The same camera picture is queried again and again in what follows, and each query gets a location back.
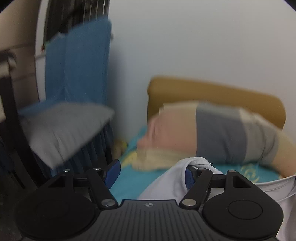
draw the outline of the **wall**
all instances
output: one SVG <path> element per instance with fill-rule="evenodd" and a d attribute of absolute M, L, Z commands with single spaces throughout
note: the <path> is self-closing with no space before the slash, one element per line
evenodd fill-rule
<path fill-rule="evenodd" d="M 40 0 L 14 0 L 0 13 L 0 50 L 13 49 L 17 56 L 17 69 L 12 72 L 17 106 L 22 108 L 38 101 L 35 80 L 35 32 Z M 0 117 L 3 118 L 2 105 Z"/>
<path fill-rule="evenodd" d="M 111 0 L 114 132 L 146 123 L 152 76 L 211 80 L 278 96 L 296 140 L 296 12 L 282 0 Z"/>

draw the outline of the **teal bed sheet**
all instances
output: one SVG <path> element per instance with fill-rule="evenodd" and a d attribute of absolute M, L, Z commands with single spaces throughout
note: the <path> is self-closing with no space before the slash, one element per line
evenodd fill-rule
<path fill-rule="evenodd" d="M 137 141 L 145 135 L 147 127 L 141 128 L 137 136 L 135 136 L 130 143 L 125 153 L 120 158 L 122 161 L 131 151 L 136 150 Z M 233 169 L 244 175 L 253 183 L 263 183 L 278 180 L 279 174 L 274 170 L 262 167 L 257 163 L 248 163 L 245 165 L 213 165 L 215 168 L 223 173 L 227 170 Z M 165 173 L 166 170 L 156 171 L 137 171 L 131 165 L 121 169 L 121 173 L 110 189 L 113 196 L 120 203 L 123 199 L 137 199 L 137 197 L 159 176 Z"/>

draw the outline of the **white cloth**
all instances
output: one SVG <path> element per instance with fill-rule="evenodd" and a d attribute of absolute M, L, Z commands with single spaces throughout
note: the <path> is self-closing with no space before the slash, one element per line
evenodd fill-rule
<path fill-rule="evenodd" d="M 138 197 L 140 200 L 168 200 L 174 199 L 179 203 L 187 193 L 185 184 L 185 170 L 188 165 L 204 167 L 214 174 L 223 174 L 202 157 L 180 160 L 175 166 L 151 183 Z M 284 220 L 277 234 L 280 241 L 296 240 L 296 181 L 295 175 L 280 180 L 256 183 L 261 190 L 273 198 L 284 212 Z M 223 188 L 212 188 L 209 198 L 224 191 Z"/>

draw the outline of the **silver screw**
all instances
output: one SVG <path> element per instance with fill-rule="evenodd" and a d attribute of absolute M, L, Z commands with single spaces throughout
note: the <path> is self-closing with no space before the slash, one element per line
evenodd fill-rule
<path fill-rule="evenodd" d="M 184 199 L 182 201 L 182 204 L 187 207 L 192 207 L 192 206 L 196 205 L 196 201 L 194 199 Z"/>
<path fill-rule="evenodd" d="M 105 207 L 111 207 L 111 206 L 113 206 L 115 204 L 116 204 L 116 202 L 113 199 L 104 199 L 102 201 L 102 205 L 105 206 Z"/>

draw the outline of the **wooden headboard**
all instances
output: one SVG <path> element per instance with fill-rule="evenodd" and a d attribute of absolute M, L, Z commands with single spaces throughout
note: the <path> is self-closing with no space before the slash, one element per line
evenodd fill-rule
<path fill-rule="evenodd" d="M 214 104 L 239 106 L 263 116 L 282 129 L 286 112 L 275 96 L 200 80 L 156 76 L 148 87 L 147 118 L 157 114 L 164 103 L 179 101 L 208 101 Z"/>

